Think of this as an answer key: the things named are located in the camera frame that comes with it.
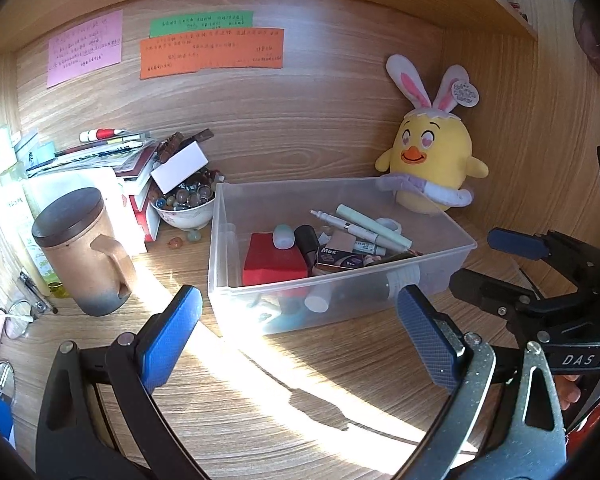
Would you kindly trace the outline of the person's right hand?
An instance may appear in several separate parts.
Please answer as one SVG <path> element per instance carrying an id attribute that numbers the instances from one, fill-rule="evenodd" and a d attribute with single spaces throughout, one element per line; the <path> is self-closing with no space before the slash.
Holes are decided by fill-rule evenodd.
<path id="1" fill-rule="evenodd" d="M 577 385 L 579 375 L 557 375 L 554 383 L 558 394 L 559 404 L 563 411 L 579 401 L 581 390 Z"/>

